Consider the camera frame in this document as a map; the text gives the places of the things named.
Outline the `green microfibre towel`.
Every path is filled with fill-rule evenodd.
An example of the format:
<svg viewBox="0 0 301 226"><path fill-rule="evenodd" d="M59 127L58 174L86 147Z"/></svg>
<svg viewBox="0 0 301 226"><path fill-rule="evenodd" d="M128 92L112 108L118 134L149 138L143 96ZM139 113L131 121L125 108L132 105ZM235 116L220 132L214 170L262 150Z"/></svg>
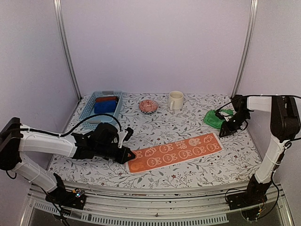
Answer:
<svg viewBox="0 0 301 226"><path fill-rule="evenodd" d="M231 109L221 109L220 112L226 112L228 114L234 114L233 111ZM206 113L203 122L206 125L211 126L212 128L215 129L220 129L222 126L222 123L225 122L225 120L220 120L219 118L217 118L215 116L215 110L210 110Z"/></svg>

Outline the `orange rabbit print towel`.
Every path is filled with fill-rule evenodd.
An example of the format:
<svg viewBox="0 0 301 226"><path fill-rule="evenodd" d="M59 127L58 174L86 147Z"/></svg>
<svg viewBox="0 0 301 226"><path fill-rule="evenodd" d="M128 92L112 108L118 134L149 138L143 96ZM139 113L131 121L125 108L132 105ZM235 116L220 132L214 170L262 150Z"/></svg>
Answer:
<svg viewBox="0 0 301 226"><path fill-rule="evenodd" d="M215 133L133 151L135 158L126 163L129 173L136 174L175 165L223 150Z"/></svg>

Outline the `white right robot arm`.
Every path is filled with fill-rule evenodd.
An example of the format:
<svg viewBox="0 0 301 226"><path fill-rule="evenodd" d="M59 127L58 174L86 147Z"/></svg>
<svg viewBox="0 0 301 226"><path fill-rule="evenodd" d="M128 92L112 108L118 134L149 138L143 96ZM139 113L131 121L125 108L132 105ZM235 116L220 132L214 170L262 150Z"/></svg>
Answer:
<svg viewBox="0 0 301 226"><path fill-rule="evenodd" d="M286 149L301 130L301 120L296 104L296 95L236 95L229 103L217 110L215 115L224 122L219 137L226 137L248 125L250 113L254 111L270 114L270 142L263 161L254 178L258 184L272 181L273 173L279 167Z"/></svg>

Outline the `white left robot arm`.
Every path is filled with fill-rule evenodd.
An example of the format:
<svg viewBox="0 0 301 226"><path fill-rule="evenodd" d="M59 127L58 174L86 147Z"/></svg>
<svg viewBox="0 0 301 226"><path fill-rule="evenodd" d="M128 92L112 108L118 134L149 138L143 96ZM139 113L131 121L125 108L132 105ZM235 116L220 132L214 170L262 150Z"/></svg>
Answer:
<svg viewBox="0 0 301 226"><path fill-rule="evenodd" d="M0 132L0 168L21 175L40 186L59 204L66 204L70 194L63 189L59 176L51 174L30 159L27 152L57 154L76 160L101 157L124 164L135 154L123 145L133 134L131 128L121 130L109 123L100 123L86 134L70 130L55 134L23 125L13 117Z"/></svg>

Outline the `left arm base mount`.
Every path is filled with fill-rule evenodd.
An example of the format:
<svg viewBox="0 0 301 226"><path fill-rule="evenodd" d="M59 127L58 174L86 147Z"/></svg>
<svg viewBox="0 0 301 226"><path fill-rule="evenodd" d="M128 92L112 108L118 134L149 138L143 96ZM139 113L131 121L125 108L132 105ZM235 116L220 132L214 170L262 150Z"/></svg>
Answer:
<svg viewBox="0 0 301 226"><path fill-rule="evenodd" d="M67 191L61 177L56 173L54 173L54 177L56 179L57 188L52 192L47 192L45 200L58 204L60 207L65 206L83 210L87 199L85 191L79 188Z"/></svg>

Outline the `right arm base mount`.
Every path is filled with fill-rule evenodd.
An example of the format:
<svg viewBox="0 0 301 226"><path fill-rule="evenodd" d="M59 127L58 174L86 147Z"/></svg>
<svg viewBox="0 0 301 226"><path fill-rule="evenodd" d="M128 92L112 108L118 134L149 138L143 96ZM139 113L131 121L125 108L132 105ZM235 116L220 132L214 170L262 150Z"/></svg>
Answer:
<svg viewBox="0 0 301 226"><path fill-rule="evenodd" d="M236 210L256 204L264 204L267 201L266 192L271 186L271 180L268 183L259 183L255 175L252 175L245 191L225 196L225 201L230 210Z"/></svg>

